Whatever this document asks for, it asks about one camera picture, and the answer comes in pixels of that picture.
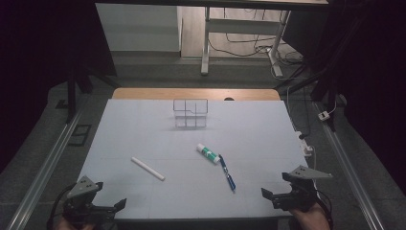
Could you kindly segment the blue pen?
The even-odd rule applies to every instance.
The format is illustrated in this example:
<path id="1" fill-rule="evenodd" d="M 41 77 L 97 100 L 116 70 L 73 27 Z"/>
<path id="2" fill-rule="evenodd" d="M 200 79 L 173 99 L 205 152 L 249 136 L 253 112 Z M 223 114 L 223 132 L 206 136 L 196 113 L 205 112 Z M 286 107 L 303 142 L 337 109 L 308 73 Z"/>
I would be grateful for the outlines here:
<path id="1" fill-rule="evenodd" d="M 225 173 L 225 176 L 226 176 L 226 179 L 227 179 L 227 181 L 228 181 L 228 184 L 229 184 L 229 186 L 230 186 L 230 188 L 231 188 L 231 191 L 232 191 L 233 193 L 235 193 L 237 186 L 236 186 L 236 184 L 235 184 L 235 182 L 234 182 L 232 176 L 229 174 L 228 168 L 227 168 L 226 163 L 225 163 L 225 161 L 224 161 L 224 158 L 222 157 L 221 154 L 219 154 L 219 158 L 220 158 L 221 167 L 222 167 L 222 169 L 223 169 L 223 171 L 224 171 L 224 173 Z"/>

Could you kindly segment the clear acrylic organizer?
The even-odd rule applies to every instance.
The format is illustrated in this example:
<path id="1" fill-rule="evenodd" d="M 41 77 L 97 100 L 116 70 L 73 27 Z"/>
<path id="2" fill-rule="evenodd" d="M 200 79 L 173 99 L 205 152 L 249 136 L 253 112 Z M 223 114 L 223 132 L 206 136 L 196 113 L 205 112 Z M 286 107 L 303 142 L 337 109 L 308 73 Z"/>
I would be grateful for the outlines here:
<path id="1" fill-rule="evenodd" d="M 207 125 L 209 103 L 206 99 L 177 99 L 172 105 L 176 127 L 201 128 Z"/>

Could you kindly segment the metal floor rail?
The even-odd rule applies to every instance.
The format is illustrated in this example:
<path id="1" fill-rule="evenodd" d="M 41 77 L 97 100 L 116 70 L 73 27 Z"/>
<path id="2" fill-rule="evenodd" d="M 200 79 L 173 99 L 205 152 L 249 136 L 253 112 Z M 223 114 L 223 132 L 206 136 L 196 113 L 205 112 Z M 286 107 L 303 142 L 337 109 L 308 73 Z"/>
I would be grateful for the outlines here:
<path id="1" fill-rule="evenodd" d="M 345 149 L 345 146 L 343 145 L 339 135 L 336 131 L 333 131 L 331 129 L 327 121 L 321 121 L 320 119 L 318 119 L 318 121 L 323 127 L 331 148 L 337 158 L 338 163 L 341 166 L 341 169 L 350 185 L 352 193 L 357 200 L 358 205 L 370 229 L 385 230 L 383 221 L 378 215 L 377 210 L 372 203 L 372 199 L 366 191 L 355 167 L 353 166 L 348 152 Z"/>
<path id="2" fill-rule="evenodd" d="M 39 172 L 36 174 L 33 183 L 29 187 L 27 193 L 23 197 L 21 203 L 11 218 L 11 221 L 6 227 L 6 230 L 24 230 L 36 204 L 38 203 L 48 181 L 51 178 L 51 175 L 62 153 L 65 150 L 69 138 L 72 135 L 82 113 L 83 109 L 79 108 L 77 113 L 72 117 L 71 121 L 63 127 L 63 130 L 47 154 L 44 163 L 40 167 Z"/>

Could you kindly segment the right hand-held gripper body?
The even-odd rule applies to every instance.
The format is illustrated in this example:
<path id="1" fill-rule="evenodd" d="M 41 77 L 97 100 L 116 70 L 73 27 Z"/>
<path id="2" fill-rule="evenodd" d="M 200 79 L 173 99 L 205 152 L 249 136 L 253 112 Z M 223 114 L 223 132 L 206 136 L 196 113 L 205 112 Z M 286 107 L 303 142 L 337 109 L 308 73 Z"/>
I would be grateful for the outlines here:
<path id="1" fill-rule="evenodd" d="M 284 211 L 299 209 L 307 212 L 314 204 L 319 204 L 325 211 L 327 210 L 327 206 L 319 198 L 315 188 L 315 179 L 331 179 L 331 173 L 300 165 L 289 174 L 292 180 L 287 182 L 290 183 L 291 191 L 286 194 L 274 194 L 272 203 L 275 209 Z"/>

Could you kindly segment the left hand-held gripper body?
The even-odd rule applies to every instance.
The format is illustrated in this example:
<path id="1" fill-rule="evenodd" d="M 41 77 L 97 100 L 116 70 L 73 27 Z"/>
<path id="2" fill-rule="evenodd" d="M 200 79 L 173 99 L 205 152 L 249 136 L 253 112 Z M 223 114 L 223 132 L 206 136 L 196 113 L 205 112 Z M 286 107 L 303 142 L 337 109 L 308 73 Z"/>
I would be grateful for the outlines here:
<path id="1" fill-rule="evenodd" d="M 112 207 L 93 204 L 96 183 L 83 176 L 68 193 L 62 215 L 72 224 L 104 224 L 114 220 L 115 213 L 110 213 Z"/>

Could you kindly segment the wooden table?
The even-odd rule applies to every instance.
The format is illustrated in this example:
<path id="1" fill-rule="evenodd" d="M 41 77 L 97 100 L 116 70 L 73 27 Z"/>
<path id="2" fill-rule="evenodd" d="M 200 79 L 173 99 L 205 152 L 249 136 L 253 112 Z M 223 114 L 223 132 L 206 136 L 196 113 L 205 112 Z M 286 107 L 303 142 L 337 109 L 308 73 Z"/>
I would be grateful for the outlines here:
<path id="1" fill-rule="evenodd" d="M 207 99 L 224 101 L 279 101 L 274 89 L 218 89 L 218 88 L 118 88 L 113 92 L 118 100 L 174 100 Z"/>

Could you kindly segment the white desk frame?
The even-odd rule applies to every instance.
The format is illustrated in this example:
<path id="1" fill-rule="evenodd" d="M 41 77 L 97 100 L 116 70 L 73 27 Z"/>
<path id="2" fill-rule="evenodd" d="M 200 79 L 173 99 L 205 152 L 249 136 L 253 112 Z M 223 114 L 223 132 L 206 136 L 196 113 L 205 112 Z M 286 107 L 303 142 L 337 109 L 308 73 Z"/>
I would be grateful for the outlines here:
<path id="1" fill-rule="evenodd" d="M 209 72 L 210 33 L 237 34 L 237 35 L 273 35 L 274 43 L 267 48 L 265 53 L 271 62 L 272 73 L 276 77 L 282 76 L 282 69 L 277 59 L 277 52 L 282 40 L 282 35 L 287 24 L 290 11 L 281 11 L 280 19 L 275 21 L 254 21 L 242 19 L 211 18 L 211 8 L 204 11 L 204 44 L 201 62 L 201 75 L 207 76 Z"/>

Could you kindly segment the person's left hand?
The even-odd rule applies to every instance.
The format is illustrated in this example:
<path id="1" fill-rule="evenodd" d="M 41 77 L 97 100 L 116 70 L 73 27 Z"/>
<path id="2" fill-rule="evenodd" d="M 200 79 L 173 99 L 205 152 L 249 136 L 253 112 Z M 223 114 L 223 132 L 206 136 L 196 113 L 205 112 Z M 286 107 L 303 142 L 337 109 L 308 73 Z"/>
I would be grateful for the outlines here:
<path id="1" fill-rule="evenodd" d="M 80 228 L 77 228 L 66 219 L 62 219 L 55 227 L 54 230 L 94 230 L 94 224 L 84 224 Z"/>

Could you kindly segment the white and green glue stick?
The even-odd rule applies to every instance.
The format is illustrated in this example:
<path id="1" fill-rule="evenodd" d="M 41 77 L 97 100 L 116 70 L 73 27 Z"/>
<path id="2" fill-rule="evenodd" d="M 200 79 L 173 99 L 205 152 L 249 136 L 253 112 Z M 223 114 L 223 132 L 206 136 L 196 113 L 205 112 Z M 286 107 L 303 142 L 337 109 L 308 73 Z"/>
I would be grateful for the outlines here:
<path id="1" fill-rule="evenodd" d="M 198 144 L 196 146 L 196 150 L 203 154 L 207 159 L 209 159 L 211 162 L 214 164 L 217 164 L 218 161 L 220 160 L 219 156 L 212 152 L 210 149 L 208 149 L 206 146 L 203 144 Z"/>

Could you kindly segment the black floor plate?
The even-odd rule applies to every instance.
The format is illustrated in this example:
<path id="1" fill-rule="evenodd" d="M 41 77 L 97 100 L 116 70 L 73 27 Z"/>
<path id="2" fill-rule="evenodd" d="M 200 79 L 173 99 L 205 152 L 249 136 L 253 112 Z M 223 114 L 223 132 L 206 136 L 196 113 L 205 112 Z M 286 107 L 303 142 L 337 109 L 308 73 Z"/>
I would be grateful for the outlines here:
<path id="1" fill-rule="evenodd" d="M 69 139 L 68 145 L 72 147 L 83 147 L 89 136 L 91 125 L 77 125 Z"/>

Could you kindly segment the white power strip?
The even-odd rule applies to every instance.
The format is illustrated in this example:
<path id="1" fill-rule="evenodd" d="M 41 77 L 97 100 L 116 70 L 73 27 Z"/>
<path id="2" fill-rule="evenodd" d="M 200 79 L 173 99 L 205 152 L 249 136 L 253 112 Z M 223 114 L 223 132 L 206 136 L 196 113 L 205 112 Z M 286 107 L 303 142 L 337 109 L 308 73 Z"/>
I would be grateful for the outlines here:
<path id="1" fill-rule="evenodd" d="M 300 147 L 304 153 L 304 156 L 310 157 L 314 152 L 314 148 L 306 142 L 305 136 L 300 131 L 296 131 L 296 135 L 298 136 Z"/>

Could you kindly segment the person's right hand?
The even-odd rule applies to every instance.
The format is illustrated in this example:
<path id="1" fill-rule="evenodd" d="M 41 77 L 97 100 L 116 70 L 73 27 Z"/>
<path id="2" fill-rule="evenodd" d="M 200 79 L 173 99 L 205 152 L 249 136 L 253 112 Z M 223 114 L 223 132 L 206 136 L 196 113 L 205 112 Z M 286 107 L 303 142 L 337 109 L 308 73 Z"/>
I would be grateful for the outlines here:
<path id="1" fill-rule="evenodd" d="M 307 212 L 291 209 L 290 213 L 300 223 L 303 230 L 330 230 L 326 214 L 319 204 L 314 204 Z"/>

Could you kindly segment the white paper-wrapped stick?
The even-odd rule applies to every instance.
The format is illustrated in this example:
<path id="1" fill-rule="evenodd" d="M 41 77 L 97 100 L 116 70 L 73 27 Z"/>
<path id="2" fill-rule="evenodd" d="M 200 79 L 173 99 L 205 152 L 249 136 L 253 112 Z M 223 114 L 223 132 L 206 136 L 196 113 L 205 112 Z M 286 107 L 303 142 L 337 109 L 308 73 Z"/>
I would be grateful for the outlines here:
<path id="1" fill-rule="evenodd" d="M 165 177 L 160 174 L 159 172 L 155 171 L 153 168 L 151 168 L 149 165 L 147 165 L 146 163 L 144 163 L 143 161 L 139 160 L 136 157 L 131 157 L 131 161 L 138 165 L 139 167 L 141 167 L 142 169 L 144 169 L 145 171 L 147 171 L 148 173 L 152 174 L 153 176 L 155 176 L 157 179 L 159 179 L 160 181 L 165 181 Z"/>

